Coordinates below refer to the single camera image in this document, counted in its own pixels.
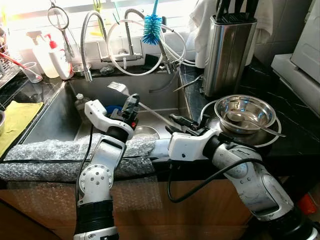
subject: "yellow cloth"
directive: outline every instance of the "yellow cloth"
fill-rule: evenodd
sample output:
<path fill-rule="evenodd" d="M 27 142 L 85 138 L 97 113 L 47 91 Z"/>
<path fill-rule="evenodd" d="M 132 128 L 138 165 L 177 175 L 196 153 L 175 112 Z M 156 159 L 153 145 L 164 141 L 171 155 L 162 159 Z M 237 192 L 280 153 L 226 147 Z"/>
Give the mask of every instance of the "yellow cloth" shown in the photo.
<path fill-rule="evenodd" d="M 0 157 L 34 119 L 44 103 L 12 101 L 4 111 L 4 132 L 0 136 Z"/>

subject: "white appliance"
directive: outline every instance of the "white appliance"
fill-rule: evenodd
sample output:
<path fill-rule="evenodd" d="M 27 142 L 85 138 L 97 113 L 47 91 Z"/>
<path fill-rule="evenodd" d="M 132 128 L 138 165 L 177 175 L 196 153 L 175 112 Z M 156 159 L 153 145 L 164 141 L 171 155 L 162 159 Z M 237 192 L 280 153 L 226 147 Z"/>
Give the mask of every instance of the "white appliance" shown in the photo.
<path fill-rule="evenodd" d="M 280 79 L 320 117 L 320 0 L 313 7 L 293 54 L 274 56 Z"/>

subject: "stainless steel bowl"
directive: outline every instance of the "stainless steel bowl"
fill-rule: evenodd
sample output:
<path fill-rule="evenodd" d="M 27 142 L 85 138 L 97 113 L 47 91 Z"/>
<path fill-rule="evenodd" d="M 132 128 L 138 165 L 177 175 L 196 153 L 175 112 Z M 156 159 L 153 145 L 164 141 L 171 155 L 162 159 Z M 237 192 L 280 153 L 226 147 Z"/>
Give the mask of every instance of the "stainless steel bowl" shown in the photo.
<path fill-rule="evenodd" d="M 150 126 L 137 126 L 134 130 L 134 135 L 137 136 L 149 136 L 154 135 L 156 139 L 160 138 L 159 132 Z"/>
<path fill-rule="evenodd" d="M 91 69 L 91 64 L 87 63 L 86 66 Z M 78 76 L 78 77 L 84 77 L 84 65 L 82 63 L 74 65 L 72 67 L 72 71 L 74 72 L 74 75 Z"/>
<path fill-rule="evenodd" d="M 5 131 L 5 112 L 0 110 L 0 136 Z"/>
<path fill-rule="evenodd" d="M 225 96 L 215 103 L 214 112 L 226 129 L 237 134 L 253 134 L 260 128 L 248 121 L 238 123 L 230 121 L 227 117 L 228 111 L 239 113 L 245 120 L 254 121 L 266 128 L 276 121 L 275 110 L 259 98 L 248 95 Z"/>

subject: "plastic bottle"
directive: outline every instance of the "plastic bottle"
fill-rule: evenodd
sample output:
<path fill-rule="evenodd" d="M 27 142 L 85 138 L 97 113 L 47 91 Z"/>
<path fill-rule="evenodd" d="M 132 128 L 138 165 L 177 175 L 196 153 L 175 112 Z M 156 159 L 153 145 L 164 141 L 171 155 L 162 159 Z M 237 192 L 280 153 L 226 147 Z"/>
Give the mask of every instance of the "plastic bottle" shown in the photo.
<path fill-rule="evenodd" d="M 59 77 L 59 74 L 49 56 L 50 48 L 48 43 L 42 37 L 42 32 L 30 31 L 26 35 L 33 40 L 34 46 L 32 47 L 32 52 L 44 74 L 51 79 Z"/>
<path fill-rule="evenodd" d="M 77 100 L 74 102 L 74 105 L 77 111 L 79 112 L 82 122 L 89 123 L 90 120 L 87 118 L 85 114 L 85 104 L 86 102 L 89 102 L 90 99 L 88 97 L 84 97 L 84 95 L 81 93 L 78 93 L 75 97 Z"/>
<path fill-rule="evenodd" d="M 62 80 L 70 79 L 74 75 L 74 72 L 72 71 L 71 63 L 67 61 L 65 50 L 59 47 L 55 41 L 51 40 L 50 34 L 45 35 L 45 37 L 49 37 L 50 39 L 49 45 L 51 50 L 49 51 L 49 56 L 60 78 Z"/>

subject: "stainless steel knife block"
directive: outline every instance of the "stainless steel knife block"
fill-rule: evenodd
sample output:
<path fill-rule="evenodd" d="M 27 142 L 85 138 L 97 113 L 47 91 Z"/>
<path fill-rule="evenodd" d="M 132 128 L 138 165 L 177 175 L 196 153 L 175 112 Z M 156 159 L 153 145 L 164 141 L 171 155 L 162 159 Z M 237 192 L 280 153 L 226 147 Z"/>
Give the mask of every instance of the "stainless steel knife block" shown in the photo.
<path fill-rule="evenodd" d="M 246 13 L 230 13 L 219 22 L 211 16 L 202 83 L 206 97 L 237 91 L 256 25 L 257 20 L 247 20 Z"/>

